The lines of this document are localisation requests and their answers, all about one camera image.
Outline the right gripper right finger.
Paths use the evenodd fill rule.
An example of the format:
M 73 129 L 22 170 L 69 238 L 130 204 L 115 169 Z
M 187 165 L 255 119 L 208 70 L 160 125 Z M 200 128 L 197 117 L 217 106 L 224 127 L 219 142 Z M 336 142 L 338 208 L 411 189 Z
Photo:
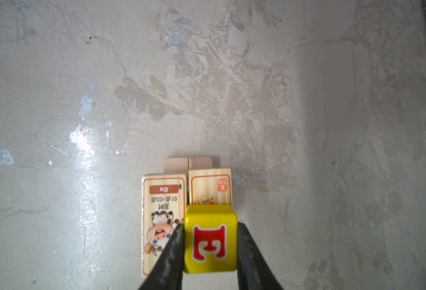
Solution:
M 237 276 L 240 290 L 282 290 L 247 226 L 238 223 Z

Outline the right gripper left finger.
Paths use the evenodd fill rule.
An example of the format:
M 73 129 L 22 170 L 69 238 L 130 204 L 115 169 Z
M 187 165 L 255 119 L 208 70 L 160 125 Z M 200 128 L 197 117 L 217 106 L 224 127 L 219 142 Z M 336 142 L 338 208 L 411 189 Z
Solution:
M 178 225 L 140 290 L 181 290 L 185 257 L 185 229 Z

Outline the yellow letter cube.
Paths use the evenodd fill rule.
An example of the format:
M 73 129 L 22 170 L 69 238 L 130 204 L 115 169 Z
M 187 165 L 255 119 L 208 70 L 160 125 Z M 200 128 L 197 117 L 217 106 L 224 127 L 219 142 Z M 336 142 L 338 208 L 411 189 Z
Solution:
M 184 272 L 235 271 L 237 240 L 238 217 L 231 205 L 189 205 L 185 217 Z

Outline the patterned wood block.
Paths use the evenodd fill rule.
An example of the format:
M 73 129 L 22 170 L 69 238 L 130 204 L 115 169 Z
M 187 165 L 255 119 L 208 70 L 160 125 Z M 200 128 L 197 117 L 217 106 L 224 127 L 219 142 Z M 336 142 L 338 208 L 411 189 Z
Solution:
M 174 229 L 185 219 L 187 172 L 142 177 L 141 276 L 150 275 Z
M 232 206 L 232 170 L 230 168 L 188 171 L 190 204 Z

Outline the light wood block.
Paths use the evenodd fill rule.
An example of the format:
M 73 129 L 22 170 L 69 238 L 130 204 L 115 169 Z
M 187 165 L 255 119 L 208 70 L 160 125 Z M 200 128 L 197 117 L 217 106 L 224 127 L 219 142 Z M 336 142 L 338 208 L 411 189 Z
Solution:
M 168 172 L 178 172 L 178 171 L 188 171 L 189 170 L 189 158 L 165 158 L 163 161 L 163 171 Z

